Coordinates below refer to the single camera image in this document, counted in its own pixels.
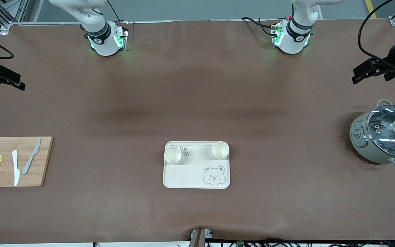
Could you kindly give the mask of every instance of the tray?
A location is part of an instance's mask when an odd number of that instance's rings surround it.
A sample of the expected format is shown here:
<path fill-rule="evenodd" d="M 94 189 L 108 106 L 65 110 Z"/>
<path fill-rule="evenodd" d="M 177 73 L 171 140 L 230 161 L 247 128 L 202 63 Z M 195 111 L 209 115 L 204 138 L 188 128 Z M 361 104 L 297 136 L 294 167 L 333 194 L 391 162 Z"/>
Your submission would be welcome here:
<path fill-rule="evenodd" d="M 216 158 L 211 152 L 214 143 L 168 142 L 164 150 L 178 147 L 182 151 L 182 158 L 177 164 L 164 160 L 164 186 L 178 189 L 226 189 L 230 183 L 229 154 L 225 158 Z"/>

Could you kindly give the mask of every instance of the yellow floor line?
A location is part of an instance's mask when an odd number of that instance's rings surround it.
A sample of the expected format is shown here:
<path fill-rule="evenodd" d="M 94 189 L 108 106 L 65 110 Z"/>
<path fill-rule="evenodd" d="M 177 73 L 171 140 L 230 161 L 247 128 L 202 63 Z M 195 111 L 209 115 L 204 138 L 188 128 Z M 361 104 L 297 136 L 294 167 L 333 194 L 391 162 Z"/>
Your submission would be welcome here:
<path fill-rule="evenodd" d="M 368 12 L 371 13 L 371 11 L 374 10 L 373 4 L 371 3 L 371 0 L 365 0 L 365 4 L 367 5 Z M 376 17 L 376 13 L 373 13 L 373 15 L 371 16 L 371 18 L 377 18 L 377 17 Z"/>

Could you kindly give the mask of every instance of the paper cup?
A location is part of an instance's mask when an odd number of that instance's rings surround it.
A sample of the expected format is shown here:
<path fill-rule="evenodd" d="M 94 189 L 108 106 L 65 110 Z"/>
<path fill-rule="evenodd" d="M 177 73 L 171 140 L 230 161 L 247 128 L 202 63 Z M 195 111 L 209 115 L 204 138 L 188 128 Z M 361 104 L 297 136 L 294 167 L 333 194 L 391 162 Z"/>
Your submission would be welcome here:
<path fill-rule="evenodd" d="M 216 142 L 211 147 L 211 152 L 216 158 L 225 158 L 229 154 L 229 146 L 226 142 Z"/>
<path fill-rule="evenodd" d="M 182 151 L 177 147 L 169 147 L 164 152 L 164 159 L 167 163 L 176 164 L 181 160 Z"/>

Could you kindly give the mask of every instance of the table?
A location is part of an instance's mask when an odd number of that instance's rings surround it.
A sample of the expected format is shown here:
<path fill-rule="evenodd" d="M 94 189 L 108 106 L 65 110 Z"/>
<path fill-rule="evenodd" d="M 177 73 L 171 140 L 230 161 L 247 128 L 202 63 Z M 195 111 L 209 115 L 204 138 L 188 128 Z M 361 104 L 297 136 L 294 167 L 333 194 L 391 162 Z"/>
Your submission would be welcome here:
<path fill-rule="evenodd" d="M 395 166 L 350 144 L 395 82 L 358 85 L 361 20 L 320 20 L 306 49 L 273 49 L 245 22 L 136 24 L 128 50 L 92 52 L 78 26 L 13 26 L 0 43 L 25 91 L 0 85 L 0 136 L 53 136 L 43 187 L 0 188 L 0 244 L 215 238 L 395 239 Z M 395 43 L 387 19 L 362 44 Z M 171 140 L 231 147 L 224 190 L 167 189 Z"/>

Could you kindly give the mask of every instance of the pot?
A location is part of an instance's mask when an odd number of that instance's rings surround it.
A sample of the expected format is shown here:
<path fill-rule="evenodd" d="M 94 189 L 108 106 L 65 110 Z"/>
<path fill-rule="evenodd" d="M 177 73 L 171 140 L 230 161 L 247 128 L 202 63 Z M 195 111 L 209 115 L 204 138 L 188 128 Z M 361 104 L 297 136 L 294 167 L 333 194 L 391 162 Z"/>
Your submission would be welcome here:
<path fill-rule="evenodd" d="M 395 105 L 379 100 L 374 110 L 357 117 L 350 127 L 356 151 L 378 164 L 395 164 Z"/>

